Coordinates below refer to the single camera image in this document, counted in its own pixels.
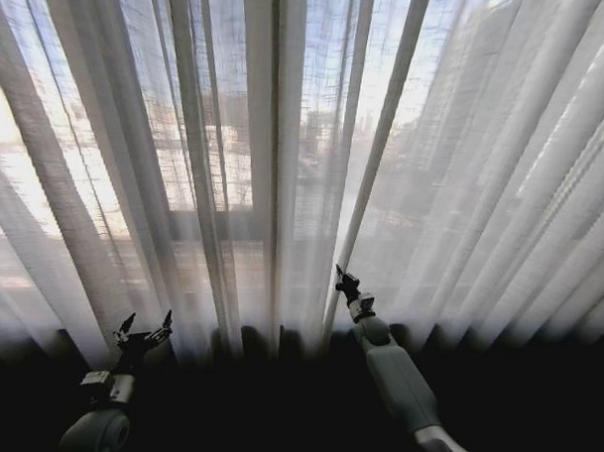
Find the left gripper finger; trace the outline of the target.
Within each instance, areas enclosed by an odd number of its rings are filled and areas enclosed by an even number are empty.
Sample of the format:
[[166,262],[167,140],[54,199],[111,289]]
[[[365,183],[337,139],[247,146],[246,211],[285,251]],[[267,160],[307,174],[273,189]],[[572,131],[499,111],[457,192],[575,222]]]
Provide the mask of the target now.
[[129,332],[135,319],[135,312],[132,312],[121,324],[121,326],[114,331],[114,336],[117,341],[127,341]]
[[148,340],[151,343],[163,343],[164,341],[168,340],[173,333],[172,323],[172,311],[169,310],[164,318],[162,326],[153,333],[150,333]]

